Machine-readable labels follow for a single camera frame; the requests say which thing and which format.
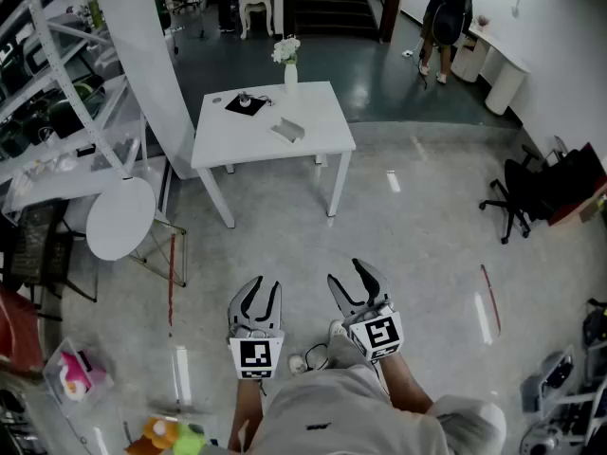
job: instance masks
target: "metal rack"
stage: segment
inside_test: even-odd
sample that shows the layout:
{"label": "metal rack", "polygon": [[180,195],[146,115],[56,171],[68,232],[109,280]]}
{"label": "metal rack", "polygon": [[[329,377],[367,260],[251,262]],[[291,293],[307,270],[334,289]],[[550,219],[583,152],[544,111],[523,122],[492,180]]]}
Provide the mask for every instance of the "metal rack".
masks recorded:
{"label": "metal rack", "polygon": [[[91,118],[65,65],[89,42],[108,45],[111,42],[96,33],[87,34],[49,23],[44,5],[52,1],[24,0],[0,26],[0,41],[3,41],[18,25],[23,26],[28,21],[26,17],[29,13],[48,62],[47,67],[0,106],[0,121],[36,93],[56,82],[83,127],[66,138],[55,136],[38,145],[30,145],[23,154],[0,162],[0,184],[11,180],[2,208],[3,214],[8,217],[12,212],[50,198],[69,199],[99,193],[108,183],[130,177],[138,150],[145,140],[145,116],[124,75],[105,82],[105,102],[98,115]],[[51,29],[80,37],[81,40],[61,56],[51,37]],[[113,147],[126,143],[127,150],[120,159]],[[94,154],[81,157],[73,154],[93,144],[96,146]],[[68,165],[62,165],[62,157],[70,153],[73,156],[68,157]]]}

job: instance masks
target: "transparent plastic box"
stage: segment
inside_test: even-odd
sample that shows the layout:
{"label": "transparent plastic box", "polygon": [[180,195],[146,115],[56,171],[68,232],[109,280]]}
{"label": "transparent plastic box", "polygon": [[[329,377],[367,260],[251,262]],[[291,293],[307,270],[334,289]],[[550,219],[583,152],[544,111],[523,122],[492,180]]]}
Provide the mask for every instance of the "transparent plastic box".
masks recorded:
{"label": "transparent plastic box", "polygon": [[[60,363],[62,360],[61,352],[74,355],[78,359],[78,363],[91,384],[91,388],[84,394],[84,398],[80,401],[71,400],[65,394],[64,387],[59,377],[63,367],[63,364]],[[80,352],[83,352],[88,366],[81,358]],[[59,405],[59,409],[66,418],[69,418],[75,415],[82,415],[89,411],[114,386],[114,381],[105,369],[106,367],[101,362],[101,359],[95,355],[93,349],[87,346],[79,346],[69,337],[66,337],[48,360],[43,368],[42,374],[52,397]]]}

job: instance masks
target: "round white stool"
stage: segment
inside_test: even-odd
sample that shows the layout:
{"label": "round white stool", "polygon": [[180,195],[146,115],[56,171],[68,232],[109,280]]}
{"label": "round white stool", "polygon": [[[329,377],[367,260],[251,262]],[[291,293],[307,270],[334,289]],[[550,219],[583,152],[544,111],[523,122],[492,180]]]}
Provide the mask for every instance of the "round white stool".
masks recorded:
{"label": "round white stool", "polygon": [[[107,188],[97,198],[86,219],[86,241],[95,256],[106,261],[115,261],[125,256],[137,261],[142,266],[157,273],[157,275],[171,280],[174,283],[185,286],[186,281],[186,230],[171,224],[163,223],[155,219],[156,197],[152,186],[138,177],[131,177],[117,182],[116,185]],[[161,244],[156,240],[151,231],[154,221],[177,230],[183,235],[183,276],[176,280],[173,275],[147,264],[146,258],[141,258],[137,253],[137,247],[149,233],[158,251],[173,268],[171,262],[161,249]]]}

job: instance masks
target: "concrete floor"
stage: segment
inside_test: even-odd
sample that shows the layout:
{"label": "concrete floor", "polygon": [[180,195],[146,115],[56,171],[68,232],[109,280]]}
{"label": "concrete floor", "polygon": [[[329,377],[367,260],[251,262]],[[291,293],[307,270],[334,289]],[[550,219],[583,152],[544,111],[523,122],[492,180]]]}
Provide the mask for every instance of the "concrete floor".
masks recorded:
{"label": "concrete floor", "polygon": [[[104,403],[72,420],[92,453],[100,453],[93,426],[108,451],[120,453],[128,445],[122,421],[129,413],[175,406],[175,349],[187,350],[192,401],[186,411],[224,444],[235,388],[226,347],[232,296],[257,275],[266,278],[266,294],[275,280],[283,286],[285,345],[276,378],[265,383],[267,401],[289,378],[288,356],[323,341],[340,315],[327,273],[362,298],[353,257],[389,279],[402,316],[402,355],[429,395],[496,402],[508,422],[504,454],[518,452],[531,422],[522,414],[521,383],[553,351],[579,346],[585,301],[605,298],[605,226],[599,218],[552,228],[542,223],[528,239],[514,231],[502,246],[503,213],[480,211],[478,203],[490,196],[489,181],[503,176],[508,148],[430,143],[424,136],[436,125],[414,127],[412,133],[408,123],[352,125],[358,149],[333,219],[325,214],[337,169],[331,157],[328,168],[304,157],[240,165],[234,175],[216,169],[236,229],[225,228],[199,180],[175,181],[170,215],[188,230],[189,279],[175,289],[172,327],[167,282],[127,259],[101,265],[99,303],[64,292],[63,334],[105,352],[116,380]],[[72,258],[72,280],[92,288],[84,243]],[[481,264],[496,297],[500,335]],[[482,335],[479,298],[489,338]],[[65,430],[51,431],[57,437]],[[71,434],[60,443],[78,444]],[[65,446],[63,453],[77,448]]]}
{"label": "concrete floor", "polygon": [[[284,68],[270,54],[275,40],[268,37],[264,14],[252,14],[252,32],[245,41],[220,34],[216,8],[174,17],[185,25],[176,34],[179,53],[175,74],[194,126],[203,96],[229,89],[284,81]],[[200,29],[205,40],[199,40]],[[434,77],[438,53],[432,55],[428,89],[411,59],[402,57],[419,41],[419,26],[402,14],[390,44],[370,39],[303,36],[298,58],[300,81],[331,81],[348,121],[442,121],[518,128],[512,118],[496,117],[484,105],[486,95],[476,84],[454,77],[446,86]]]}

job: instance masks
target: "white curved desk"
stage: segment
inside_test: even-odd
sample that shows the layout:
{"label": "white curved desk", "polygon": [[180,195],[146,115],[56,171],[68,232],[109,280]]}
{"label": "white curved desk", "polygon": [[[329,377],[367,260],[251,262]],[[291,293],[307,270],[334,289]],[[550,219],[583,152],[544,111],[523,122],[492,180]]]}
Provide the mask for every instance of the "white curved desk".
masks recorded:
{"label": "white curved desk", "polygon": [[493,47],[502,54],[506,61],[502,64],[485,105],[496,115],[503,115],[524,77],[529,74],[529,68],[523,59],[492,35],[478,27],[470,27],[469,33],[477,38],[476,45],[473,50],[463,46],[457,50],[451,64],[451,72],[463,81],[476,82],[489,49]]}

